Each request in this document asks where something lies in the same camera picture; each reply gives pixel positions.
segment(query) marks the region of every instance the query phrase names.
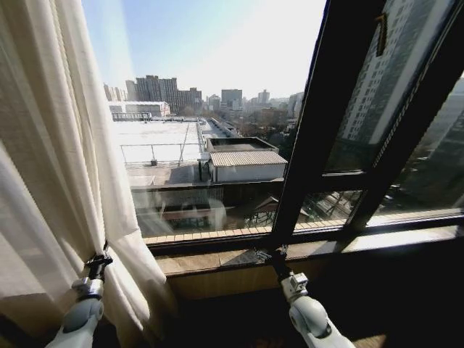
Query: black window frame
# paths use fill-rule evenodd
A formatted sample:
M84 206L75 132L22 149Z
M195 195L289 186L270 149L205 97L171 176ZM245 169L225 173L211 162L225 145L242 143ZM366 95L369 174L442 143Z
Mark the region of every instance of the black window frame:
M381 0L327 1L304 89L297 137L283 180L282 195L271 233L151 244L149 248L152 253L277 249L283 244L306 241L347 241L372 233L462 225L463 213L395 221L376 226L367 224L464 71L464 50L459 50L464 33L463 4L463 0L455 1L448 12L439 37L423 60L411 89L397 108L394 118L396 121L381 145L372 167L368 170L327 172L327 159L376 30L377 23L374 19L381 14L384 7L384 1ZM341 54L344 64L339 65L337 62ZM330 76L337 76L339 81L337 103L326 102L326 96L333 95L334 85L333 79L328 78ZM327 114L332 117L314 116ZM318 151L312 152L311 158L308 158L308 149L314 148ZM228 183L208 187L247 184ZM360 190L362 193L344 225L294 232L300 208L307 194L354 190Z

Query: glass pane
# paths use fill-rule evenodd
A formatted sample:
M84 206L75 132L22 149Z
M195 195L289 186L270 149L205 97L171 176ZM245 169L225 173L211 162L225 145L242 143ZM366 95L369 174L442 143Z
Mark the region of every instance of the glass pane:
M298 223L302 224L301 228L343 225L360 195L361 191L308 194L300 210Z
M324 6L83 0L144 236L270 231Z
M464 78L447 100L384 197L376 215L459 212L464 207ZM398 218L416 218L404 214Z
M384 52L378 54L378 26L326 169L356 170L370 167L452 2L386 1Z

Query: curtain fold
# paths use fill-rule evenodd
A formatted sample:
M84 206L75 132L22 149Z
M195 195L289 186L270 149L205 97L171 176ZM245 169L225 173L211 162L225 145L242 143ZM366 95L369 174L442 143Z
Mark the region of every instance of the curtain fold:
M162 338L175 299L141 238L81 3L0 2L0 44L0 310L34 335L59 324L107 239L105 315L121 344ZM17 297L50 321L15 315Z

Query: white curtain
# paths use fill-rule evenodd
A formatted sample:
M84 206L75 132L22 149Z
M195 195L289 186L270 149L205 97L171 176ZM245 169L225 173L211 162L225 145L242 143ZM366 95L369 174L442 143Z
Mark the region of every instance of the white curtain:
M105 315L124 347L162 338L175 300L143 243L78 0L0 1L0 310L57 330L101 253Z

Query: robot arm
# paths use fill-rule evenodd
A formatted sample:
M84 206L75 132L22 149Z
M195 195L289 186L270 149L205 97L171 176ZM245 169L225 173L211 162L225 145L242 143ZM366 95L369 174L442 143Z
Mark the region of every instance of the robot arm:
M257 251L257 256L270 263L278 275L283 294L290 304L290 319L310 348L355 348L331 322L322 304L308 296L304 273L294 274L285 265L286 248L270 254Z
M92 347L96 325L103 316L104 269L111 262L111 257L98 255L86 263L90 268L88 277L72 284L78 293L76 304L66 313L61 328L46 348Z

